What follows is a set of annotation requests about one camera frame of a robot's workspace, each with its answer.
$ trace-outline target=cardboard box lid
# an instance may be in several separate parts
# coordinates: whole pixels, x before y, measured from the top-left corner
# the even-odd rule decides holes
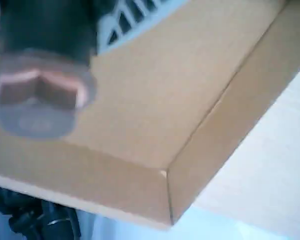
[[[272,24],[285,1],[194,0],[94,59],[99,97],[73,134],[41,143],[0,129],[0,186],[174,223],[300,67],[295,2]]]
[[[97,57],[97,101],[65,141],[166,169],[283,3],[191,1],[128,45]]]

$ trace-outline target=black object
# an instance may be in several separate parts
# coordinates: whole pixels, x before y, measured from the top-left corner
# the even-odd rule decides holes
[[[77,112],[96,94],[89,66],[97,21],[116,2],[0,0],[0,124],[5,130],[36,139],[73,130]]]
[[[27,240],[75,240],[81,237],[76,211],[59,204],[0,188],[0,212],[12,215],[9,226]]]

